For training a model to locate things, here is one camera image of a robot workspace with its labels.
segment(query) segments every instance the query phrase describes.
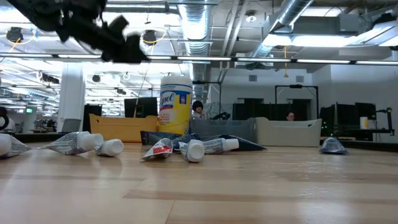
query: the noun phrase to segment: wooden table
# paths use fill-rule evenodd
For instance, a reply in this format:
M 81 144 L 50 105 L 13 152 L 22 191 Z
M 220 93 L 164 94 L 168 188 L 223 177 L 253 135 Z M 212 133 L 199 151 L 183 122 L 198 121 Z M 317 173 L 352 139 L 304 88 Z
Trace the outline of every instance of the wooden table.
M 270 147 L 141 162 L 31 150 L 0 161 L 0 223 L 397 223 L 398 154 Z

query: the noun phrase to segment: ceiling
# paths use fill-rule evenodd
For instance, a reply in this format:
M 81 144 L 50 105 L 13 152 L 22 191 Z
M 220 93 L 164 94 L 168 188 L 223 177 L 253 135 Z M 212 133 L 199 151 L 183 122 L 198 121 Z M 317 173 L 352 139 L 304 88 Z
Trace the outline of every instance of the ceiling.
M 233 1 L 218 1 L 219 4 L 213 6 L 210 17 L 210 36 L 211 41 L 210 55 L 220 56 L 223 48 L 224 37 L 227 32 L 227 25 L 230 18 L 230 12 L 233 8 Z M 392 6 L 396 1 L 315 1 L 304 13 L 303 16 L 325 16 L 336 17 L 346 9 L 350 14 L 358 14 L 381 10 Z M 159 4 L 159 2 L 145 2 L 145 4 Z M 256 20 L 254 22 L 242 21 L 238 32 L 239 40 L 233 45 L 232 54 L 252 52 L 262 42 L 262 27 L 266 16 L 277 12 L 280 9 L 281 1 L 251 1 L 247 6 L 247 11 L 254 11 Z M 7 6 L 5 0 L 0 0 L 0 6 Z M 47 53 L 47 54 L 98 54 L 92 51 L 86 45 L 80 45 L 77 41 L 70 39 L 61 43 L 56 33 L 43 32 L 37 30 L 22 14 L 9 7 L 1 10 L 0 13 L 0 52 L 14 53 Z M 112 21 L 120 13 L 105 12 L 103 17 L 106 21 Z M 131 32 L 143 33 L 145 30 L 155 30 L 158 42 L 155 46 L 148 47 L 142 44 L 143 51 L 148 55 L 185 55 L 185 44 L 181 29 L 180 17 L 175 14 L 146 14 L 146 13 L 128 13 L 123 16 L 130 22 L 124 33 Z M 26 44 L 17 45 L 14 48 L 13 43 L 6 39 L 6 32 L 10 27 L 21 27 Z M 274 57 L 288 58 L 333 58 L 333 59 L 374 59 L 381 60 L 389 57 L 391 51 L 388 47 L 297 47 L 286 46 L 286 48 L 274 47 L 271 51 Z M 62 81 L 63 61 L 59 60 L 24 60 L 21 58 L 5 58 L 0 63 L 1 85 L 23 85 L 24 88 L 1 88 L 0 105 L 24 106 L 28 101 L 17 100 L 16 98 L 27 98 L 35 105 L 53 106 L 53 109 L 41 109 L 42 113 L 56 113 L 59 99 L 59 85 L 52 85 L 53 88 L 45 88 L 48 83 L 40 81 L 40 73 L 45 73 Z M 284 64 L 274 64 L 268 69 L 278 70 L 284 68 Z M 299 68 L 313 72 L 320 68 L 319 65 L 289 65 L 288 69 Z M 189 64 L 147 64 L 127 65 L 112 64 L 101 62 L 84 62 L 84 73 L 87 74 L 86 102 L 102 104 L 107 108 L 114 110 L 108 114 L 123 113 L 123 99 L 125 97 L 137 96 L 159 96 L 160 79 L 165 75 L 190 75 Z M 94 82 L 93 75 L 100 75 L 101 81 Z M 116 90 L 107 90 L 104 87 L 136 88 L 134 90 L 126 89 L 126 94 L 121 95 Z M 198 95 L 201 98 L 206 94 L 205 90 Z

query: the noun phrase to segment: lysol wipes container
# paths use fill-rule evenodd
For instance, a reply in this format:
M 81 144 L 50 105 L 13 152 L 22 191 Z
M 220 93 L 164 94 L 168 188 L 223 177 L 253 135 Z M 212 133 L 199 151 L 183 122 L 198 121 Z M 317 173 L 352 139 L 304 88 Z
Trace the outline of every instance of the lysol wipes container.
M 188 77 L 167 76 L 160 84 L 159 131 L 188 134 L 191 116 L 192 81 Z

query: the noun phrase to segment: yellow bin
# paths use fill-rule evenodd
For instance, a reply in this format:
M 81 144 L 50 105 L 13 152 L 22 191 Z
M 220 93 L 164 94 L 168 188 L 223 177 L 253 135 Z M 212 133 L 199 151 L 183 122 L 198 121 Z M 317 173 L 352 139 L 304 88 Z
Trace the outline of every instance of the yellow bin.
M 104 140 L 120 139 L 122 142 L 141 142 L 141 131 L 157 131 L 157 117 L 105 118 L 90 114 L 92 134 L 102 134 Z

